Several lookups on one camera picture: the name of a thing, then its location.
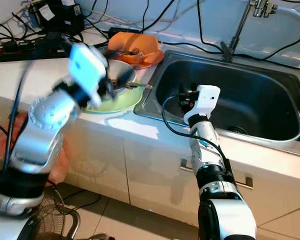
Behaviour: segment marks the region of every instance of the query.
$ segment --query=green plate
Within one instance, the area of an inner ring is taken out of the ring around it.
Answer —
[[[88,107],[83,111],[92,114],[120,112],[136,105],[141,100],[143,91],[143,87],[137,87],[132,90],[127,90],[125,93],[118,96],[115,100],[103,101],[99,108]]]

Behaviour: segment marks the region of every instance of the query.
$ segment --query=sink drain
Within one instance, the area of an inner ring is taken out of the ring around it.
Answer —
[[[248,134],[248,132],[240,126],[229,126],[227,130],[238,134]]]

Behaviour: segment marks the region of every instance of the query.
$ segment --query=white countertop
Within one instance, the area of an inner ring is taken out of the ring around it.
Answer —
[[[94,42],[98,43],[100,37],[96,35],[93,37]],[[30,104],[37,97],[50,93],[52,86],[60,78],[69,74],[67,61],[67,58],[36,61],[28,73],[21,102]],[[0,63],[0,97],[14,99],[15,89],[24,65],[24,61]],[[155,68],[153,66],[138,70],[137,80],[147,83]],[[134,114],[133,108],[110,114],[82,113],[79,123],[88,124],[90,128],[109,135],[173,148],[175,152],[184,152],[187,149],[189,155],[191,154],[188,139],[174,135],[161,121]],[[282,178],[290,182],[300,180],[300,156],[223,136],[220,136],[220,146],[236,169],[269,178]]]

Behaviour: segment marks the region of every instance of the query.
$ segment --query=sink basin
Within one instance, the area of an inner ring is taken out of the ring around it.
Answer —
[[[136,114],[161,120],[161,104],[179,88],[221,89],[210,121],[219,134],[261,145],[300,142],[300,82],[295,75],[168,50],[145,90]],[[166,106],[167,119],[184,125],[178,99]]]

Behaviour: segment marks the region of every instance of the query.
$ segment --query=faucet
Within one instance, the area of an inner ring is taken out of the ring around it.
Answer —
[[[267,18],[270,14],[275,14],[278,5],[269,2],[269,0],[248,0],[245,6],[242,18],[240,20],[239,26],[235,32],[235,35],[232,37],[230,45],[227,46],[224,41],[222,41],[221,48],[223,51],[222,59],[225,62],[231,62],[234,52],[237,48],[241,31],[246,23],[247,17],[249,15],[251,7],[254,6],[255,10],[253,16],[257,18]]]

